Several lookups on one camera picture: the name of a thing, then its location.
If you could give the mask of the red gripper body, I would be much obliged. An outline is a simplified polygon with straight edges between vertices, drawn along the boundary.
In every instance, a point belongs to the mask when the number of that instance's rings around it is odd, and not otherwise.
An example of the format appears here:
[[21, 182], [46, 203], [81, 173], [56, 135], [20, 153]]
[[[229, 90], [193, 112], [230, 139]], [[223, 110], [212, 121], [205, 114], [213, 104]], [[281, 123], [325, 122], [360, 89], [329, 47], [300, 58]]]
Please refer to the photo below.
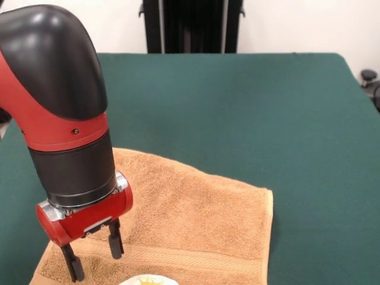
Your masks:
[[133, 196], [126, 178], [116, 179], [114, 193], [105, 199], [78, 209], [72, 214], [48, 201], [36, 205], [36, 214], [49, 239], [60, 247], [92, 232], [97, 226], [112, 221], [132, 208]]

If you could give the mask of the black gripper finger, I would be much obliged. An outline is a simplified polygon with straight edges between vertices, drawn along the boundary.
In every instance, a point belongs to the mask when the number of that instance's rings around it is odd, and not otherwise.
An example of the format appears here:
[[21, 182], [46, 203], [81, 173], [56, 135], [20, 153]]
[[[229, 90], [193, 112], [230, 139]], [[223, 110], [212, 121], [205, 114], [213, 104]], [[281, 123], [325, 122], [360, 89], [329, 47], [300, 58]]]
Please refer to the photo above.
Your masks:
[[118, 218], [113, 220], [109, 224], [110, 235], [109, 235], [108, 241], [109, 241], [110, 251], [114, 259], [122, 258], [122, 255], [124, 254], [120, 226], [121, 225]]
[[84, 270], [79, 257], [74, 254], [70, 244], [61, 247], [72, 282], [84, 280]]

